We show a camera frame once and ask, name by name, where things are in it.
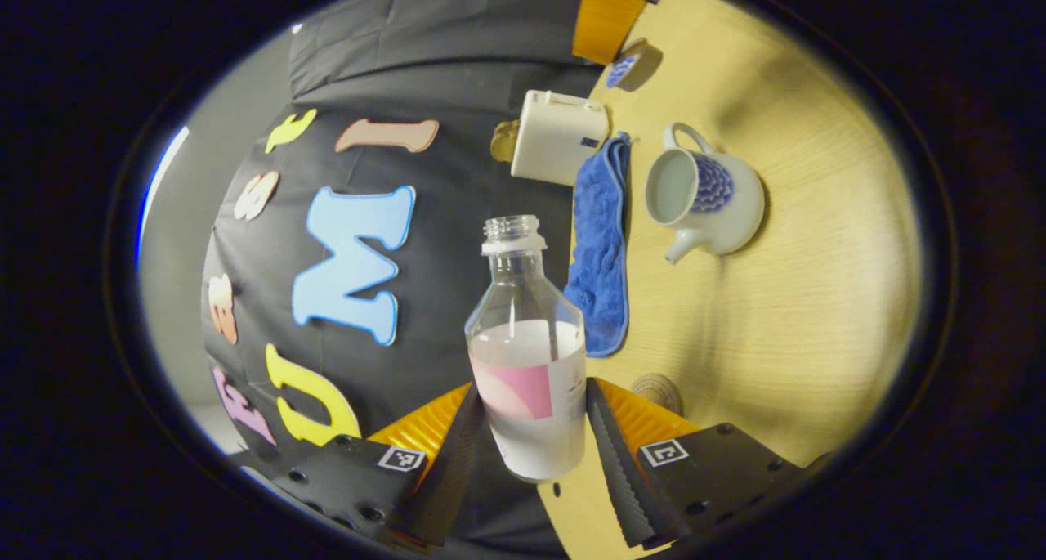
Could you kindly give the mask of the brown bread slice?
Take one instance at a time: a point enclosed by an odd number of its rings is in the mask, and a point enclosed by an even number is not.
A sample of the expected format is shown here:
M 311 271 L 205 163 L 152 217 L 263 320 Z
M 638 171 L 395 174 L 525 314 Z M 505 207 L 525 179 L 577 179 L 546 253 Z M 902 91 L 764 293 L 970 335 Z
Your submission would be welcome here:
M 518 144 L 521 121 L 515 119 L 503 121 L 494 128 L 492 140 L 490 140 L 488 152 L 498 162 L 511 163 L 515 155 L 516 144 Z

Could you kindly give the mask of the round wooden coaster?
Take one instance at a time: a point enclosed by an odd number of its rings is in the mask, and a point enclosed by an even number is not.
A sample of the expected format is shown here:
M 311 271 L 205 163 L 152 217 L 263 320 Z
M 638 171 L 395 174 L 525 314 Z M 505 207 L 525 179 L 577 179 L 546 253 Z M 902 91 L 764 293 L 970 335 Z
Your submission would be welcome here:
M 682 395 L 670 378 L 664 374 L 643 374 L 632 381 L 630 390 L 665 410 L 669 410 L 673 415 L 684 416 Z

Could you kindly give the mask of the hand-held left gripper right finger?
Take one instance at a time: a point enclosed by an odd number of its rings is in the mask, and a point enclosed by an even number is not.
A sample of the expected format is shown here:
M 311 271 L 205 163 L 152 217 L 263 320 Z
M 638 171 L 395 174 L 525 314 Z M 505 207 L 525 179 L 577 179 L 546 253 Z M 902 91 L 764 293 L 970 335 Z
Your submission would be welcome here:
M 599 378 L 586 407 L 629 548 L 706 546 L 756 522 L 833 457 L 799 466 L 734 423 L 700 428 Z

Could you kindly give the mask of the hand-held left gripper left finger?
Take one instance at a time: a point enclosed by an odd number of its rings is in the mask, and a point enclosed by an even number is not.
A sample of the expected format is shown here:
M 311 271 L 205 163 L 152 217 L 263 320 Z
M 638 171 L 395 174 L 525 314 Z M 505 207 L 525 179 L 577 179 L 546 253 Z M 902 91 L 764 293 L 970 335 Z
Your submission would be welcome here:
M 339 548 L 444 548 L 467 497 L 485 412 L 471 383 L 373 436 L 337 433 L 296 460 L 249 450 L 231 469 L 281 515 Z

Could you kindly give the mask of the white toaster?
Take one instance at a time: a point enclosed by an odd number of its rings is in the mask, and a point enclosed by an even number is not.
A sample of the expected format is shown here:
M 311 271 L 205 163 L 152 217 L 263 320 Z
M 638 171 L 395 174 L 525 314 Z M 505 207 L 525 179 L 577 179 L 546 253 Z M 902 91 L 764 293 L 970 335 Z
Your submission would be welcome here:
M 574 186 L 579 169 L 608 138 L 608 110 L 599 100 L 529 90 L 511 156 L 511 176 Z

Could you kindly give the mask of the clear plastic water bottle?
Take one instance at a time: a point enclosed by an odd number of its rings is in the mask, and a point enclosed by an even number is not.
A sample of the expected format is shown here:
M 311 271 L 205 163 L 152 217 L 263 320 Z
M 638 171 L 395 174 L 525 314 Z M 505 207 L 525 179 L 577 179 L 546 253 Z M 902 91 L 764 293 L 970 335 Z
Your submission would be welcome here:
M 507 469 L 553 481 L 585 451 L 585 320 L 546 277 L 538 218 L 495 217 L 483 231 L 492 281 L 464 324 L 473 378 Z

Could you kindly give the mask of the black backdrop cloth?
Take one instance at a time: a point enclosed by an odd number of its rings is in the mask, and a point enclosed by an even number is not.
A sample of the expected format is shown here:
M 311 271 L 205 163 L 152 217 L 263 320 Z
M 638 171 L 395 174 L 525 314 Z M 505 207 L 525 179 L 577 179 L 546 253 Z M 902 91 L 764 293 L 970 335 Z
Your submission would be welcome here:
M 418 416 L 473 374 L 467 318 L 488 288 L 482 227 L 535 214 L 544 268 L 567 281 L 572 194 L 513 177 L 488 153 L 494 127 L 530 90 L 585 95 L 601 72 L 571 52 L 579 0 L 339 0 L 290 47 L 290 105 L 314 110 L 299 136 L 252 142 L 221 203 L 205 278 L 229 276 L 238 340 L 204 345 L 247 460 L 280 495 L 340 531 L 377 536 L 414 522 L 416 498 L 353 503 L 380 469 L 355 466 L 344 438 L 315 445 L 293 421 L 329 408 L 266 367 L 272 345 L 346 397 L 366 436 Z

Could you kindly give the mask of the white blue-flowered teacup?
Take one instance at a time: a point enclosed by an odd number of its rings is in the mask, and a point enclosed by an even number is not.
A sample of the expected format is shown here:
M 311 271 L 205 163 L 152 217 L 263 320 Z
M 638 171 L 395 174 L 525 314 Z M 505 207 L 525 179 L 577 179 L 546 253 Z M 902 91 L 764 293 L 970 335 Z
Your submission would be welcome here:
M 673 233 L 665 252 L 673 265 L 697 249 L 717 256 L 740 251 L 761 228 L 766 208 L 758 173 L 682 122 L 664 129 L 643 201 L 651 221 Z

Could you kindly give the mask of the blue folded towel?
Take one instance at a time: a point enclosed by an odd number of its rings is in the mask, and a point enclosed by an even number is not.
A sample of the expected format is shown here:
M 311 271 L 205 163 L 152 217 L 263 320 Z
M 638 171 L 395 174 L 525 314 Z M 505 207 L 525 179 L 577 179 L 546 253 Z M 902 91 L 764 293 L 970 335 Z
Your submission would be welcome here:
M 630 323 L 626 217 L 631 144 L 630 135 L 618 132 L 583 162 L 573 186 L 573 251 L 565 296 L 583 313 L 590 358 L 619 351 Z

